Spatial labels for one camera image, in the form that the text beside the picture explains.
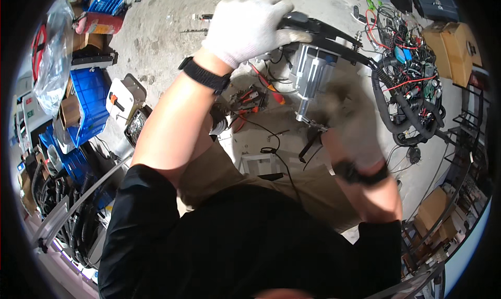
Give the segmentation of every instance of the glove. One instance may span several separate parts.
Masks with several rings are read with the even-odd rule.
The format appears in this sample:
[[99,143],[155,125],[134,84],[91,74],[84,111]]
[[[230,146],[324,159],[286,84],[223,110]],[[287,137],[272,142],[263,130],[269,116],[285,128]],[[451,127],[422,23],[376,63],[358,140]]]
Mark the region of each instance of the glove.
[[360,78],[344,78],[327,89],[328,125],[333,127],[347,156],[357,169],[373,167],[384,160],[377,140],[376,113],[360,85]]
[[277,26],[294,6],[280,0],[222,0],[202,46],[236,69],[238,65],[294,41],[310,42],[310,34]]

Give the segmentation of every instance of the person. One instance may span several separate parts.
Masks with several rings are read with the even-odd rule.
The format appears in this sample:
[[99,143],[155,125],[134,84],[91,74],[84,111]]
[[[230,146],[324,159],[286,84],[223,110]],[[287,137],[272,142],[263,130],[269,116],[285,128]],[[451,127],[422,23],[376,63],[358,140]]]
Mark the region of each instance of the person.
[[[325,167],[292,174],[294,185],[243,176],[208,134],[222,78],[312,39],[277,30],[292,9],[280,0],[217,5],[202,48],[148,118],[118,189],[99,266],[102,298],[363,298],[400,282],[401,201],[359,87],[337,86],[350,95],[334,100],[321,137],[334,176]],[[182,217],[178,194],[194,209]],[[355,244],[338,233],[358,223]]]

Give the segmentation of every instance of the black device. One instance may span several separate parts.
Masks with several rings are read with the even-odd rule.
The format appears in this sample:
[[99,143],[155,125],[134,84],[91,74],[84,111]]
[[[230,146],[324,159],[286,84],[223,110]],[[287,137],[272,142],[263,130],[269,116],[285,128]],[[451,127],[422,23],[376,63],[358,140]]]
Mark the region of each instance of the black device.
[[231,76],[231,73],[224,76],[218,76],[203,69],[193,61],[193,57],[184,58],[183,62],[181,62],[177,69],[184,70],[186,75],[197,83],[214,89],[215,95],[222,94],[222,92],[228,88],[229,77]]
[[421,17],[429,20],[458,22],[460,16],[454,0],[412,0]]
[[407,150],[407,158],[410,164],[416,164],[421,161],[421,150],[418,147],[409,147]]
[[372,186],[388,177],[388,166],[384,166],[372,176],[362,175],[353,162],[341,161],[332,168],[336,175],[343,177],[349,184],[360,183]]

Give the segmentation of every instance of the metal rod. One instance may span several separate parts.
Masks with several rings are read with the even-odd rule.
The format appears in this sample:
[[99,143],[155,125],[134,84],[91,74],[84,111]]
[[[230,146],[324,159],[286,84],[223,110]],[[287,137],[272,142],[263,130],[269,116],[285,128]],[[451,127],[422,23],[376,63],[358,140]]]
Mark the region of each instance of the metal rod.
[[[115,165],[111,170],[109,170],[106,174],[104,174],[103,177],[101,177],[96,183],[94,183],[94,185],[92,185],[89,190],[87,190],[81,197],[80,199],[78,199],[77,202],[75,202],[73,204],[73,206],[70,208],[70,210],[68,210],[68,212],[66,212],[66,214],[57,220],[57,222],[54,223],[54,226],[52,228],[52,230],[49,231],[49,233],[47,234],[47,236],[45,237],[38,237],[37,236],[34,236],[33,237],[33,240],[32,240],[32,245],[34,246],[34,248],[38,247],[38,244],[37,244],[37,241],[39,241],[40,238],[42,238],[44,240],[44,244],[47,245],[52,243],[52,241],[54,240],[54,238],[56,238],[56,235],[57,233],[59,232],[59,230],[61,229],[61,227],[63,227],[64,225],[64,222],[66,222],[70,216],[75,213],[75,211],[77,210],[78,206],[80,204],[82,204],[85,199],[87,199],[93,192],[94,190],[96,190],[102,183],[104,183],[105,180],[107,180],[113,173],[115,173],[115,171],[117,171],[119,168],[122,167],[122,165],[129,159],[132,157],[132,155],[134,154],[134,152],[132,151],[128,156],[126,156],[125,158],[123,158],[122,161],[120,161],[117,165]],[[37,233],[40,233],[43,231],[43,229],[47,226],[47,222],[43,222],[40,226],[40,228],[38,229]]]

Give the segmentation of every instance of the screwdriver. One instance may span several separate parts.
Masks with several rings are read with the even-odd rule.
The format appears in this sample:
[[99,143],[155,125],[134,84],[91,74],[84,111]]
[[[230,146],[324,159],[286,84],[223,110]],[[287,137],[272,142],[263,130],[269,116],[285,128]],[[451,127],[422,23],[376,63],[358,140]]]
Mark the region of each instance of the screwdriver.
[[250,67],[254,70],[254,72],[257,73],[257,75],[259,76],[259,78],[261,78],[261,80],[263,81],[263,83],[265,83],[266,85],[266,88],[268,88],[269,90],[272,91],[272,95],[273,95],[273,98],[275,98],[275,101],[278,102],[279,104],[283,105],[285,104],[285,98],[283,95],[281,95],[279,93],[278,90],[275,89],[275,87],[268,82],[268,80],[266,79],[266,77],[263,76],[263,74],[255,68],[255,66],[249,62],[249,65]]

